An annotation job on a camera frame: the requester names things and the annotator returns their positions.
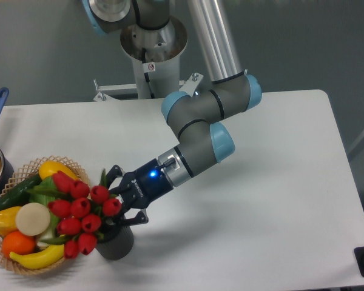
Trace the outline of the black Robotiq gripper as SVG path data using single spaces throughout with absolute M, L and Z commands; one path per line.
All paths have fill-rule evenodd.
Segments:
M 120 166 L 114 165 L 106 173 L 106 188 L 109 188 L 114 180 L 123 176 Z M 153 159 L 132 172 L 124 174 L 115 194 L 123 200 L 123 208 L 146 209 L 150 203 L 173 189 L 166 175 L 161 171 L 157 159 Z M 115 220 L 119 226 L 136 226 L 147 224 L 149 218 L 146 210 L 140 210 L 133 218 L 124 215 Z

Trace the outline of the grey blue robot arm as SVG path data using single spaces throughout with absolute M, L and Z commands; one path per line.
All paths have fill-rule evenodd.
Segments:
M 255 107 L 262 97 L 258 81 L 238 60 L 221 1 L 189 1 L 212 88 L 196 93 L 201 76 L 180 84 L 180 55 L 187 45 L 184 25 L 170 13 L 169 1 L 83 1 L 92 27 L 118 31 L 131 59 L 140 99 L 162 98 L 161 112 L 178 145 L 140 168 L 123 174 L 112 192 L 122 211 L 138 214 L 113 218 L 119 226 L 147 222 L 148 205 L 218 164 L 234 150 L 222 120 Z

